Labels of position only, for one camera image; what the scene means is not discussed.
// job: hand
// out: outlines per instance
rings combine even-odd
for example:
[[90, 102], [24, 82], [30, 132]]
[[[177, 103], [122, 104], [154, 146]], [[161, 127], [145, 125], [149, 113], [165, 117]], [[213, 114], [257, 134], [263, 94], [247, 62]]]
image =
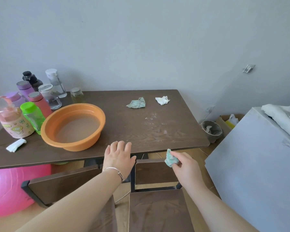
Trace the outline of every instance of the hand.
[[206, 188], [205, 183], [202, 179], [201, 170], [197, 161], [195, 161], [186, 152], [178, 153], [175, 151], [170, 152], [171, 155], [179, 159], [181, 164], [173, 164], [172, 168], [179, 180], [180, 184], [188, 190], [190, 186], [195, 185], [198, 189], [203, 187]]
[[126, 144], [125, 150], [124, 145], [124, 141], [116, 141], [108, 145], [104, 153], [103, 170], [108, 167], [117, 168], [126, 179], [135, 164], [136, 156], [130, 158], [131, 142]]

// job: white cabinet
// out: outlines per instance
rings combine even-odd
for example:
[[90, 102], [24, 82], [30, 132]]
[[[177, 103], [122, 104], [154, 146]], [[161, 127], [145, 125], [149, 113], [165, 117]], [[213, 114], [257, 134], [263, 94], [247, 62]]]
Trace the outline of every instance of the white cabinet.
[[290, 136], [252, 108], [205, 160], [221, 199], [261, 232], [290, 232]]

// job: orange plastic basin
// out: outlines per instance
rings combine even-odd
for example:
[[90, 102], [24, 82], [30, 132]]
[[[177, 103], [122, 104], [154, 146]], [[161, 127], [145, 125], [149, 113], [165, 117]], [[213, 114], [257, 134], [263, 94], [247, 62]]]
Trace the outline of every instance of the orange plastic basin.
[[[58, 142], [58, 138], [56, 137], [58, 132], [70, 121], [77, 120], [83, 116], [92, 117], [95, 120], [98, 119], [100, 125], [97, 130], [93, 130], [92, 134], [77, 142]], [[68, 151], [82, 151], [97, 142], [104, 125], [105, 114], [99, 107], [87, 103], [72, 104], [55, 111], [46, 118], [41, 128], [41, 136], [47, 144], [53, 147], [60, 147]]]

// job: pink exercise ball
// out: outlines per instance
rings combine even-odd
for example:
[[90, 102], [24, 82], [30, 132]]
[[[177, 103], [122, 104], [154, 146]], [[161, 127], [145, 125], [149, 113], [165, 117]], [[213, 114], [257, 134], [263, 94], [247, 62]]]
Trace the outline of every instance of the pink exercise ball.
[[34, 203], [21, 188], [23, 181], [50, 174], [50, 164], [0, 169], [0, 217], [24, 210]]

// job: wooden chair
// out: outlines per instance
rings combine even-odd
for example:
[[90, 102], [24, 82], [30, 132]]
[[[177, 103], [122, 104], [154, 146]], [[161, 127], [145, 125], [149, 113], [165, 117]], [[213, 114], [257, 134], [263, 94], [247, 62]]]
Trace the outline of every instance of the wooden chair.
[[[40, 206], [47, 208], [100, 173], [99, 166], [92, 165], [73, 171], [24, 181], [22, 183], [22, 189]], [[117, 232], [113, 196], [108, 200], [98, 217], [94, 220], [89, 231]]]
[[129, 232], [194, 232], [180, 183], [175, 187], [135, 189], [135, 185], [177, 182], [164, 159], [136, 160], [131, 171]]

